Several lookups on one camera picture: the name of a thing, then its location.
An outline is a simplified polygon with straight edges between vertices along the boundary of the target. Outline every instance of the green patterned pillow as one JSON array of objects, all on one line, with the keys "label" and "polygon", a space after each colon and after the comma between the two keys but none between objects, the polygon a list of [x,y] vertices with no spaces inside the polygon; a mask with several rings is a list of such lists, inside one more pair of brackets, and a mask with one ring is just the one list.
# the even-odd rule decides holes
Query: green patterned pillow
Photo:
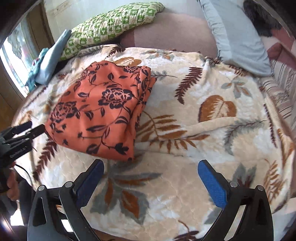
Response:
[{"label": "green patterned pillow", "polygon": [[72,29],[61,60],[77,55],[81,49],[114,39],[126,30],[151,23],[155,14],[164,8],[159,2],[130,3],[86,20]]}]

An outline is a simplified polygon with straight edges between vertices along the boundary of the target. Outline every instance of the finger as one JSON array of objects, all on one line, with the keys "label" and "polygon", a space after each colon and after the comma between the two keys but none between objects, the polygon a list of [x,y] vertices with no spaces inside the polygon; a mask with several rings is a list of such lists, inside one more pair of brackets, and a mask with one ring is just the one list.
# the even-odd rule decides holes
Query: finger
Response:
[{"label": "finger", "polygon": [[15,182],[15,172],[14,171],[11,171],[10,174],[9,174],[9,177],[7,179],[7,186],[9,188],[12,188],[13,185],[14,185],[14,182]]},{"label": "finger", "polygon": [[19,195],[20,195],[20,191],[18,189],[18,186],[17,185],[14,185],[13,188],[9,189],[7,191],[7,196],[12,200],[12,201],[15,201],[19,198]]},{"label": "finger", "polygon": [[8,166],[8,168],[12,168],[12,167],[14,167],[15,166],[15,161],[13,162],[13,163],[11,163],[9,166]]}]

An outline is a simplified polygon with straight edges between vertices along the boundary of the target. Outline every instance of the folded cloth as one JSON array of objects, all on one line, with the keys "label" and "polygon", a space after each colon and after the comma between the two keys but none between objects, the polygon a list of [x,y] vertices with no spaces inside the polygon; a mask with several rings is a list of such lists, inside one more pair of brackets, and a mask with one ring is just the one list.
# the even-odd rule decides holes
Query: folded cloth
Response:
[{"label": "folded cloth", "polygon": [[50,49],[44,48],[39,57],[33,61],[25,84],[28,86],[29,92],[35,89],[36,83],[48,85],[70,36],[71,30],[65,30]]},{"label": "folded cloth", "polygon": [[56,43],[48,50],[40,65],[40,70],[35,77],[35,82],[41,85],[48,85],[52,74],[61,58],[62,51],[71,36],[71,30],[65,30]]},{"label": "folded cloth", "polygon": [[40,52],[38,58],[34,59],[32,62],[31,70],[28,74],[28,80],[25,83],[25,86],[28,86],[28,88],[29,88],[29,92],[31,92],[33,89],[35,89],[35,77],[39,72],[40,65],[41,65],[42,60],[43,60],[45,54],[47,53],[47,51],[48,51],[48,48],[44,48]]},{"label": "folded cloth", "polygon": [[155,81],[146,66],[94,62],[61,96],[46,131],[76,151],[132,160],[136,128]]}]

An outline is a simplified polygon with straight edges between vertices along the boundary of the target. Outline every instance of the light blue cloth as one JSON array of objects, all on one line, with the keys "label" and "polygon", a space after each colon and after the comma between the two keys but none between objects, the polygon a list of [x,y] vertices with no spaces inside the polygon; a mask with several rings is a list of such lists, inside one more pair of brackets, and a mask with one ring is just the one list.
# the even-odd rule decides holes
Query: light blue cloth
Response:
[{"label": "light blue cloth", "polygon": [[42,60],[43,60],[45,54],[47,53],[47,51],[48,51],[48,48],[44,48],[40,52],[38,58],[33,60],[31,70],[28,74],[28,80],[25,83],[25,86],[28,86],[28,88],[29,88],[29,92],[31,92],[33,89],[35,89],[35,77],[39,72],[40,65],[41,65]]},{"label": "light blue cloth", "polygon": [[65,30],[50,49],[43,49],[41,51],[36,64],[31,67],[28,81],[25,84],[29,87],[29,91],[35,88],[35,83],[48,85],[70,36],[71,30]]},{"label": "light blue cloth", "polygon": [[40,65],[40,70],[35,77],[35,82],[41,85],[48,85],[52,78],[52,74],[59,62],[62,51],[71,36],[71,30],[65,30],[59,39],[56,41],[54,46],[52,46],[46,55],[44,56],[42,63]]},{"label": "light blue cloth", "polygon": [[242,7],[231,0],[198,1],[215,37],[218,57],[257,76],[271,76],[267,52]]}]

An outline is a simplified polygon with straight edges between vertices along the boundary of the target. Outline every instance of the striped fabric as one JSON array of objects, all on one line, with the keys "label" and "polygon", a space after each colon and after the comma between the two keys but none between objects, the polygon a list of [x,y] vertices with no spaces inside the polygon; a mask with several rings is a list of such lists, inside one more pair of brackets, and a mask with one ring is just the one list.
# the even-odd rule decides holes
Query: striped fabric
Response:
[{"label": "striped fabric", "polygon": [[296,70],[276,60],[271,61],[271,68],[274,76],[262,78],[262,84],[296,134]]}]

